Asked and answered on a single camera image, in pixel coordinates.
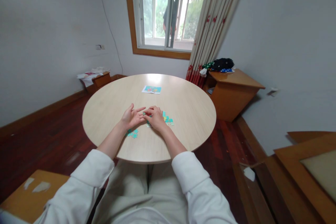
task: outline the round table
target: round table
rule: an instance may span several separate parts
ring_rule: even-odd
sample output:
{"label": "round table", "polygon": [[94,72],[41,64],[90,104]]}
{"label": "round table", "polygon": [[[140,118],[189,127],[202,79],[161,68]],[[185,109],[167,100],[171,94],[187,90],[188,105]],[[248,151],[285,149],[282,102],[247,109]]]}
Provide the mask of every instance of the round table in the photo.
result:
{"label": "round table", "polygon": [[[142,93],[145,85],[161,87],[160,94]],[[98,90],[87,102],[83,126],[89,139],[98,146],[121,119],[124,111],[156,105],[173,119],[169,127],[188,151],[197,149],[210,136],[216,123],[216,110],[210,97],[184,79],[161,74],[142,74],[113,81]],[[162,136],[142,123],[137,138],[124,137],[118,159],[132,163],[162,163],[171,160]]]}

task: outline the lap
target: lap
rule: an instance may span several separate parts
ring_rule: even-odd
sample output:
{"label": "lap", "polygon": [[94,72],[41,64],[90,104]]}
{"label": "lap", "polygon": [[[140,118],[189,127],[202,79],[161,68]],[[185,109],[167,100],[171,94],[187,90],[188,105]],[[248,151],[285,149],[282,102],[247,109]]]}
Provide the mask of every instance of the lap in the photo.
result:
{"label": "lap", "polygon": [[111,223],[120,214],[139,207],[153,207],[172,223],[188,221],[188,204],[171,162],[148,168],[146,164],[119,161],[110,175],[93,223]]}

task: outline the wooden floor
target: wooden floor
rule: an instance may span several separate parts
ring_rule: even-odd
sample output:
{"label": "wooden floor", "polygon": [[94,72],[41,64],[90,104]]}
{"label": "wooden floor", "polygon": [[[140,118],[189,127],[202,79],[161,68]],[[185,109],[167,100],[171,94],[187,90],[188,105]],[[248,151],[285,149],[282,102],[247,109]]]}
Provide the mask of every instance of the wooden floor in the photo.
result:
{"label": "wooden floor", "polygon": [[[90,150],[96,148],[82,126],[85,96],[0,141],[0,202],[35,170],[70,175]],[[195,151],[230,203],[240,224],[247,223],[232,164],[254,164],[256,159],[237,123],[217,120],[208,140]]]}

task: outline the right hand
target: right hand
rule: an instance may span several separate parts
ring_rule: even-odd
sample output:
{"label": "right hand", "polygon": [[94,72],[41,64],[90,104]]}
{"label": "right hand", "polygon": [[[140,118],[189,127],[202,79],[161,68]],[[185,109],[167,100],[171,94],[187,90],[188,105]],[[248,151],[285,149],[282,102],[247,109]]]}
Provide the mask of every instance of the right hand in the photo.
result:
{"label": "right hand", "polygon": [[162,116],[162,111],[159,107],[151,106],[144,112],[146,115],[143,117],[149,121],[154,129],[162,131],[165,127],[167,127],[167,124],[165,123],[165,120]]}

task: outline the patterned curtain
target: patterned curtain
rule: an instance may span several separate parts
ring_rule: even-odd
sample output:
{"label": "patterned curtain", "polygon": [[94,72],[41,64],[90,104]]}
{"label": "patterned curtain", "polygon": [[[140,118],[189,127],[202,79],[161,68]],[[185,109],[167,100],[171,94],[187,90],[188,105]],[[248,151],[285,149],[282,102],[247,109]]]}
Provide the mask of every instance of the patterned curtain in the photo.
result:
{"label": "patterned curtain", "polygon": [[214,61],[229,28],[238,0],[204,0],[186,80],[200,88],[202,65]]}

